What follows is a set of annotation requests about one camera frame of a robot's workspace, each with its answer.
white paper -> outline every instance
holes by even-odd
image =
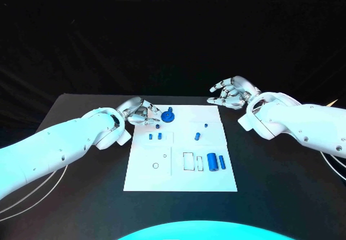
[[[175,120],[170,123],[160,121],[159,129],[156,125],[134,127],[124,191],[237,192],[218,106],[156,106],[162,112],[173,108]],[[149,117],[162,119],[150,111]],[[196,133],[201,133],[199,140],[195,140]],[[185,170],[185,153],[193,153],[193,170]],[[209,153],[217,154],[218,171],[209,171]],[[219,155],[224,156],[225,169],[221,168]]]

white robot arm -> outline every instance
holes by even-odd
[[[248,102],[245,115],[238,122],[266,139],[290,134],[299,143],[328,154],[346,158],[346,110],[315,104],[300,104],[284,93],[261,92],[241,76],[221,81],[211,92],[222,89],[218,98],[208,102],[241,109]]]
[[[160,120],[149,118],[149,109],[162,111],[140,97],[131,98],[116,109],[98,108],[38,132],[16,144],[0,149],[0,199],[35,179],[80,159],[91,146],[100,150],[131,138],[126,120],[149,125]]]

white cable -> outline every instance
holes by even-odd
[[[49,181],[49,179],[52,178],[52,176],[55,175],[55,173],[56,173],[56,171],[52,172],[51,176],[46,178],[46,180],[44,181],[44,183],[33,189],[33,191],[32,191],[13,205],[10,205],[6,209],[3,209],[3,210],[0,211],[0,214],[2,214],[3,212],[6,212],[9,209],[12,209],[19,203],[22,203],[22,202],[28,199],[28,197],[39,190],[39,188],[44,186],[44,184]]]
[[[335,155],[330,155],[332,156],[332,158],[341,163],[341,165],[346,168],[346,165],[339,161],[339,159],[336,158],[336,156]]]
[[[54,189],[56,188],[56,185],[58,185],[58,183],[61,182],[61,180],[62,180],[62,178],[64,178],[64,174],[65,174],[65,172],[67,172],[67,169],[68,169],[68,165],[67,165],[67,167],[65,167],[65,170],[64,170],[64,172],[62,172],[62,175],[61,175],[61,177],[59,177],[59,180],[58,180],[56,184],[54,185],[51,191],[49,191],[48,194],[44,196],[44,198],[42,198],[26,210],[20,211],[19,213],[13,214],[12,216],[0,219],[0,222],[5,221],[5,220],[7,220],[7,219],[10,219],[10,218],[15,217],[15,216],[18,216],[18,215],[22,214],[23,212],[26,212],[29,209],[32,209],[32,208],[42,202],[42,200],[46,198],[46,196],[51,194],[51,192],[52,192]]]
[[[326,158],[326,156],[325,156],[325,154],[323,154],[322,151],[320,151],[320,154],[322,154],[322,156],[323,156],[323,158],[325,158],[325,160],[326,160],[328,165],[330,166],[330,168],[333,169],[333,171],[336,172],[336,174],[342,177],[342,179],[346,181],[346,178],[343,177],[343,175],[342,175],[342,174],[336,171],[336,169],[332,167],[330,162],[329,162],[329,160],[328,160],[328,158]]]

blue object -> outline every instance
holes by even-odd
[[[160,119],[166,122],[170,123],[175,120],[175,113],[172,107],[168,108],[168,111],[165,111],[160,115]]]
[[[152,226],[124,236],[120,240],[142,239],[251,239],[293,240],[263,228],[225,221],[178,221]]]
[[[208,153],[206,157],[208,157],[209,171],[215,172],[219,170],[217,154]]]
[[[196,133],[195,140],[198,141],[199,139],[201,139],[201,133],[198,132],[198,133]]]
[[[218,156],[218,159],[219,159],[221,168],[222,168],[222,169],[227,169],[225,162],[224,162],[224,156],[219,155],[219,156]]]

table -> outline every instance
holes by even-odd
[[[38,131],[133,96],[59,96]],[[208,105],[206,97],[142,96],[153,104]],[[22,215],[0,222],[0,239],[117,239],[159,224],[211,220],[247,224],[297,239],[346,239],[346,186],[317,151],[281,134],[263,139],[238,124],[244,110],[219,107],[238,192],[126,192],[131,140],[93,147],[67,169],[56,189]],[[126,129],[133,134],[134,126]],[[52,181],[2,218],[26,209]],[[45,177],[0,201],[13,204]]]

